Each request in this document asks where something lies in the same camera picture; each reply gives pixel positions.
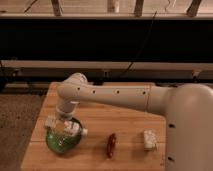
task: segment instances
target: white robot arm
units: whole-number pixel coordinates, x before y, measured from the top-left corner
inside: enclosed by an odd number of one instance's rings
[[[71,118],[80,101],[164,115],[166,171],[213,170],[213,90],[207,86],[91,86],[76,73],[59,86],[58,95],[56,115],[63,118]]]

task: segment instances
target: black wall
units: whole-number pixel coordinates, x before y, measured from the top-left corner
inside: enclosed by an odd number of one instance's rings
[[[131,61],[151,22],[0,19],[0,59]],[[137,61],[213,62],[213,21],[155,20]]]

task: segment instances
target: white object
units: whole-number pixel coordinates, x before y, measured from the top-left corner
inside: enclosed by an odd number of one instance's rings
[[[148,151],[157,149],[156,134],[152,130],[144,131],[144,149]]]
[[[62,122],[61,120],[59,121],[56,117],[51,116],[51,115],[47,117],[47,119],[45,121],[45,127],[55,129],[56,125],[59,122],[64,124],[63,132],[69,134],[70,136],[75,136],[79,132],[81,133],[81,135],[86,136],[88,133],[87,129],[81,128],[80,125],[76,122],[72,122],[72,121]]]
[[[73,112],[75,101],[93,101],[166,117],[166,171],[212,171],[213,90],[201,84],[91,86],[74,74],[58,88],[56,108]]]

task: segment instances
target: gray floor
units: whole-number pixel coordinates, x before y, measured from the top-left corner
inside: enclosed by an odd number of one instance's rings
[[[0,94],[0,171],[19,171],[44,96]]]

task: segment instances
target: black cable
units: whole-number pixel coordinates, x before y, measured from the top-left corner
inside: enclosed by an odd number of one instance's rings
[[[133,60],[131,61],[131,63],[129,64],[129,66],[118,76],[118,78],[124,76],[129,70],[130,68],[132,67],[132,65],[135,63],[135,61],[137,60],[137,58],[141,55],[141,53],[143,52],[143,49],[144,47],[146,46],[148,40],[149,40],[149,37],[151,35],[151,32],[152,32],[152,28],[153,28],[153,24],[154,24],[154,20],[155,20],[155,17],[157,15],[157,11],[154,13],[153,17],[152,17],[152,22],[150,24],[150,27],[149,27],[149,30],[146,34],[146,37],[138,51],[138,53],[136,54],[136,56],[133,58]]]
[[[28,12],[37,1],[38,0],[34,0],[33,2],[31,2],[30,5],[24,10],[24,12]]]

